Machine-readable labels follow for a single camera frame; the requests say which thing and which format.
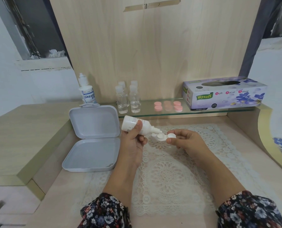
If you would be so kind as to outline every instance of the person's right hand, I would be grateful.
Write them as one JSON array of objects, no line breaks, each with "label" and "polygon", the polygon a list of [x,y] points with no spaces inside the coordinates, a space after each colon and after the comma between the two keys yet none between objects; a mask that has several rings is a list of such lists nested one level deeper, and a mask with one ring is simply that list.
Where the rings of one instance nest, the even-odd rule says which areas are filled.
[{"label": "person's right hand", "polygon": [[208,160],[215,158],[215,155],[205,144],[201,136],[191,130],[176,129],[167,132],[176,134],[176,138],[168,138],[166,142],[170,145],[177,146],[177,148],[185,149],[186,153],[195,160],[196,165],[203,168],[203,165],[208,163]]}]

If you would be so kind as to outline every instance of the floral sleeve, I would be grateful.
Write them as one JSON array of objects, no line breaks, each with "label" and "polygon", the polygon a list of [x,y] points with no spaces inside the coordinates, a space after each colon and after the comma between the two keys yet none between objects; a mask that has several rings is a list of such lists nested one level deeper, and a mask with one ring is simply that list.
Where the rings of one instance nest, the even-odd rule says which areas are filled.
[{"label": "floral sleeve", "polygon": [[128,208],[110,194],[102,193],[81,209],[82,222],[78,228],[132,227],[129,220]]},{"label": "floral sleeve", "polygon": [[276,204],[249,191],[233,195],[216,213],[218,228],[282,228],[282,216]]}]

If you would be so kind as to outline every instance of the person's left hand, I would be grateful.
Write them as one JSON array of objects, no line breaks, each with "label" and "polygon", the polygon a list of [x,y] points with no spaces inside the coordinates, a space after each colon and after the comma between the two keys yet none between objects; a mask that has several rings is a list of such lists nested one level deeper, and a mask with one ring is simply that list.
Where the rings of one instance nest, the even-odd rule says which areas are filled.
[{"label": "person's left hand", "polygon": [[143,146],[147,144],[147,138],[139,135],[142,129],[142,121],[138,120],[135,127],[130,131],[122,131],[120,150],[117,163],[128,165],[137,169],[142,161]]}]

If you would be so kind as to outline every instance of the white wall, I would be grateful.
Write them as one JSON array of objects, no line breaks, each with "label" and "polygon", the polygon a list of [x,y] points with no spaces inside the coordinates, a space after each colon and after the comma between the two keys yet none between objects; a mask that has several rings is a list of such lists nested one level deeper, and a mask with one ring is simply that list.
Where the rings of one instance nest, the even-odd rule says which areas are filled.
[{"label": "white wall", "polygon": [[282,137],[282,38],[262,40],[249,78],[268,85],[263,103],[273,109],[270,121],[273,137]]},{"label": "white wall", "polygon": [[72,69],[21,71],[20,55],[0,18],[0,116],[22,105],[80,99]]}]

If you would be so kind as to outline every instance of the pink cap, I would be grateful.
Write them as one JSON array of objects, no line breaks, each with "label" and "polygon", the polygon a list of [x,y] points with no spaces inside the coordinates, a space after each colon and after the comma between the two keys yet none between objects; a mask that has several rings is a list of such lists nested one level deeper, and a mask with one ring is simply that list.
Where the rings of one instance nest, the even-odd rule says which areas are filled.
[{"label": "pink cap", "polygon": [[170,101],[164,101],[163,104],[164,104],[164,105],[170,105],[171,102],[170,102]]},{"label": "pink cap", "polygon": [[181,112],[183,110],[183,107],[181,105],[175,105],[174,108],[176,112]]},{"label": "pink cap", "polygon": [[156,106],[156,105],[162,105],[162,103],[160,102],[160,101],[156,101],[156,102],[154,102],[154,105]]},{"label": "pink cap", "polygon": [[172,111],[172,110],[173,110],[173,106],[172,106],[172,105],[165,105],[165,106],[164,106],[164,109],[165,109],[166,111]]},{"label": "pink cap", "polygon": [[174,101],[174,106],[175,105],[181,105],[181,102],[179,102],[179,101]]},{"label": "pink cap", "polygon": [[161,110],[162,110],[162,106],[161,105],[155,106],[155,111],[161,111]]}]

